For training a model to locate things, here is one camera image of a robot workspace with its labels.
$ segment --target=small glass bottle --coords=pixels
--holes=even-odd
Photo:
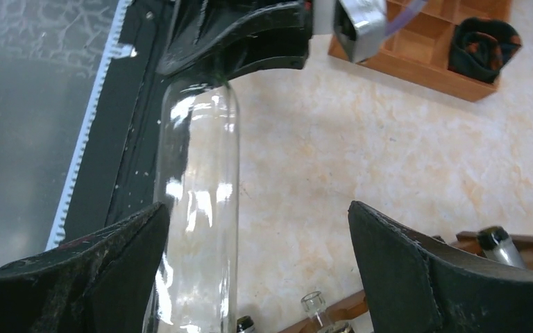
[[[496,225],[480,230],[477,233],[477,242],[487,259],[526,269],[524,259],[503,227]]]
[[[254,321],[250,316],[238,318],[236,333],[257,333],[256,327],[254,327]]]
[[[312,320],[317,333],[355,333],[349,321],[332,321],[325,312],[325,300],[320,291],[309,293],[301,298],[303,310]]]

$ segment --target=bottle cap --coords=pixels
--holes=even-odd
[[[482,250],[491,251],[507,239],[509,235],[499,225],[485,228],[477,233],[477,242]]]
[[[236,324],[236,332],[244,332],[248,328],[254,326],[254,321],[250,316],[244,316],[241,318],[238,318],[237,324]]]

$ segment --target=gray metal panel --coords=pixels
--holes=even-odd
[[[337,0],[314,0],[314,35],[327,35],[334,31],[334,6]]]
[[[117,0],[0,0],[0,266],[46,246]]]

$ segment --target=black panel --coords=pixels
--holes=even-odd
[[[105,226],[124,147],[129,134],[133,133],[131,124],[140,90],[144,78],[152,75],[155,69],[151,51],[157,41],[164,44],[156,35],[162,30],[159,24],[162,13],[164,18],[170,17],[171,7],[165,3],[140,0],[127,11],[120,42],[134,45],[138,54],[111,62],[70,203],[64,242]]]
[[[166,206],[150,205],[1,267],[0,332],[140,331],[168,232]]]
[[[357,201],[348,224],[375,332],[533,332],[533,271],[453,248]]]
[[[155,22],[158,30],[150,53],[150,63],[144,75],[132,123],[126,140],[121,166],[117,173],[117,188],[113,194],[105,221],[110,225],[152,203],[156,170],[156,153],[160,135],[162,98],[171,80],[157,75],[156,64],[164,51],[172,8],[158,8]]]

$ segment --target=marble countertop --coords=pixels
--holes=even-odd
[[[327,56],[233,82],[242,108],[239,314],[261,332],[362,289],[347,209],[363,201],[425,234],[500,224],[533,234],[533,1],[500,91],[469,103]],[[370,320],[359,318],[357,329]],[[369,333],[366,328],[360,332]]]

